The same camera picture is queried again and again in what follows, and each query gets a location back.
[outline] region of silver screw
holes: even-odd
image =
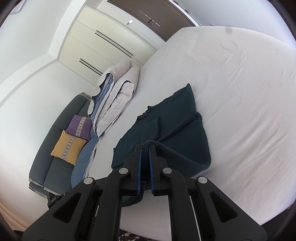
[[[84,184],[91,184],[92,183],[92,178],[91,177],[87,177],[83,180]]]
[[[199,177],[198,181],[202,184],[205,184],[205,183],[207,183],[207,178],[206,177]]]
[[[169,168],[169,167],[166,167],[166,168],[163,169],[163,172],[164,172],[165,174],[170,174],[170,173],[172,173],[172,169]]]
[[[128,172],[128,169],[126,169],[126,168],[119,169],[120,174],[127,174],[127,172]]]

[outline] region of white wall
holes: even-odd
[[[153,32],[139,20],[122,9],[114,6],[113,4],[108,3],[107,0],[103,0],[97,9],[116,19],[125,26],[129,20],[133,20],[133,23],[126,27],[146,40],[146,42],[152,45],[155,50],[159,49],[165,43],[155,32]]]
[[[47,200],[28,188],[29,171],[50,127],[79,93],[93,85],[55,62],[17,89],[0,108],[0,195],[20,215],[35,221]]]
[[[0,84],[18,69],[48,52],[72,0],[27,0],[0,28]]]
[[[267,0],[176,0],[203,26],[255,30],[296,49],[296,41],[277,10]]]

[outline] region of mattress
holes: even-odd
[[[100,140],[90,176],[111,172],[113,148],[147,106],[190,83],[202,115],[209,178],[258,224],[296,198],[296,51],[256,31],[190,27],[141,68],[136,93]],[[122,229],[171,240],[168,199],[145,192],[122,209]]]

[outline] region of dark green sweater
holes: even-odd
[[[142,145],[143,170],[149,169],[148,150],[155,144],[158,156],[170,168],[192,177],[210,166],[211,158],[202,117],[196,111],[190,84],[155,106],[148,106],[114,148],[112,168],[123,166]]]

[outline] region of folded blanket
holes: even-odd
[[[211,158],[202,117],[196,111],[190,84],[138,116],[134,125],[119,140],[113,151],[111,167],[121,167],[142,145],[142,168],[148,170],[150,144],[168,166],[192,177],[210,166]]]
[[[132,61],[122,61],[99,78],[91,97],[88,115],[98,137],[113,125],[124,111],[137,87],[140,68]]]

